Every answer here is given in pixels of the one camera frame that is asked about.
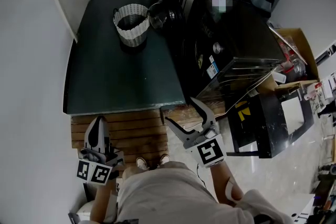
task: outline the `metal handle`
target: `metal handle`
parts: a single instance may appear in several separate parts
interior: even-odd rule
[[[295,49],[294,49],[294,47],[287,41],[287,40],[285,40],[283,37],[282,37],[282,35],[281,34],[279,34],[278,32],[276,32],[275,31],[275,29],[273,28],[273,27],[271,27],[271,26],[268,26],[268,28],[278,37],[278,38],[280,38],[284,43],[286,43],[286,45],[289,47],[289,48],[291,48],[294,52],[295,52],[295,54],[304,62],[304,64],[305,65],[307,65],[307,62],[306,62],[306,60],[301,56],[301,54],[298,52],[298,51],[296,51]]]

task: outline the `white woven basket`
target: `white woven basket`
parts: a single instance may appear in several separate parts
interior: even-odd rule
[[[147,30],[149,27],[149,19],[147,16],[147,11],[148,9],[140,4],[129,4],[126,6],[122,6],[121,8],[118,9],[118,11],[115,13],[113,22],[114,25],[117,28],[117,31],[119,33],[121,41],[129,46],[129,47],[137,47],[141,43],[145,41],[147,38]],[[133,14],[138,14],[141,16],[146,17],[146,19],[140,23],[139,25],[135,26],[134,28],[130,30],[122,30],[118,27],[119,21],[128,16],[128,15],[133,15]]]

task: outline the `white sneaker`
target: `white sneaker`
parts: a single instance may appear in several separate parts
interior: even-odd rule
[[[148,167],[148,165],[147,165],[147,162],[145,161],[144,158],[142,158],[142,157],[138,157],[138,158],[136,159],[135,163],[136,163],[136,165],[137,165],[138,168],[140,168],[140,169],[142,169],[142,170],[144,170],[144,171],[149,170],[149,167]]]
[[[163,165],[167,162],[169,162],[170,158],[169,158],[169,155],[168,154],[164,154],[162,155],[161,159],[160,159],[160,162],[158,164],[158,167],[160,167],[160,165]]]

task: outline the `cable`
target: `cable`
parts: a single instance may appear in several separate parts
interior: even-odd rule
[[[205,186],[205,182],[204,182],[203,180],[201,180],[201,178],[199,177],[199,174],[198,174],[198,166],[199,166],[199,164],[197,164],[197,169],[196,169],[197,176],[198,176],[198,178],[200,179],[200,181],[203,182],[204,187],[206,188],[206,186]]]

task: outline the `cardboard box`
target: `cardboard box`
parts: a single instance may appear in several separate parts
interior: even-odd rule
[[[292,91],[298,89],[303,85],[309,85],[315,82],[319,82],[320,78],[315,58],[301,28],[282,28],[277,29],[277,32],[281,34],[284,38],[290,36],[293,39],[295,45],[298,47],[300,54],[307,62],[306,65],[307,80],[277,85],[273,77],[270,76],[260,86],[258,86],[257,88],[258,92],[267,93],[270,91],[281,91],[281,90]]]

